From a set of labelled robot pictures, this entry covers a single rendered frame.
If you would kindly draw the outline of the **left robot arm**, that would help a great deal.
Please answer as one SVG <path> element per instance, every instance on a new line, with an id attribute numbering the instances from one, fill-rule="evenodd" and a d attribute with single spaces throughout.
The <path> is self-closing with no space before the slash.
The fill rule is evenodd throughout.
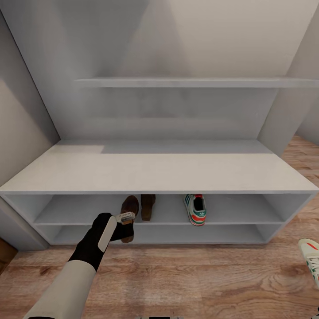
<path id="1" fill-rule="evenodd" d="M 23 319 L 80 319 L 97 269 L 111 241 L 134 235 L 135 218 L 126 212 L 102 213 L 81 240 L 67 264 Z"/>

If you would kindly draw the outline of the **gym shoe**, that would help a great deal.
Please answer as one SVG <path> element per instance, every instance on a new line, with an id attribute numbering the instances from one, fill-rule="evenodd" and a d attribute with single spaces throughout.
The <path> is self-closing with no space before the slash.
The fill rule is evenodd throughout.
<path id="1" fill-rule="evenodd" d="M 188 211 L 189 220 L 195 226 L 205 223 L 206 203 L 202 194 L 183 194 L 183 201 Z"/>
<path id="2" fill-rule="evenodd" d="M 308 238 L 302 238 L 298 245 L 319 287 L 319 244 Z"/>

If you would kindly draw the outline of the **sandal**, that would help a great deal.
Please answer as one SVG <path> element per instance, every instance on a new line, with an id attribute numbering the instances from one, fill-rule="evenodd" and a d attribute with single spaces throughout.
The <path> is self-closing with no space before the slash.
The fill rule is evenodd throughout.
<path id="1" fill-rule="evenodd" d="M 135 217 L 138 215 L 138 213 L 139 213 L 139 202 L 138 202 L 138 200 L 137 200 L 137 198 L 135 196 L 131 195 L 131 196 L 127 197 L 127 199 L 123 203 L 122 208 L 121 208 L 121 214 L 126 213 L 126 212 L 135 213 Z M 123 222 L 124 225 L 129 224 L 129 223 L 133 224 L 134 223 L 134 219 Z M 130 236 L 130 237 L 123 238 L 121 241 L 123 243 L 128 243 L 128 242 L 133 241 L 133 238 L 134 238 L 134 235 Z"/>
<path id="2" fill-rule="evenodd" d="M 152 216 L 152 206 L 156 201 L 156 194 L 141 194 L 141 217 L 144 222 L 149 222 Z"/>

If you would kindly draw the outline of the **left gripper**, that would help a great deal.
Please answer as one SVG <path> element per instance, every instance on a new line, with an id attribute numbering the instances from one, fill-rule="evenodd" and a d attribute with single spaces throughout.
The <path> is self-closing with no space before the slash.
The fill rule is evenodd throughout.
<path id="1" fill-rule="evenodd" d="M 123 239 L 123 238 L 130 237 L 130 236 L 134 235 L 133 224 L 132 223 L 129 223 L 129 224 L 126 224 L 126 225 L 122 225 L 122 224 L 120 224 L 120 225 L 121 225 L 120 233 L 116 237 L 113 237 L 111 239 L 111 241 L 120 240 L 120 239 Z"/>

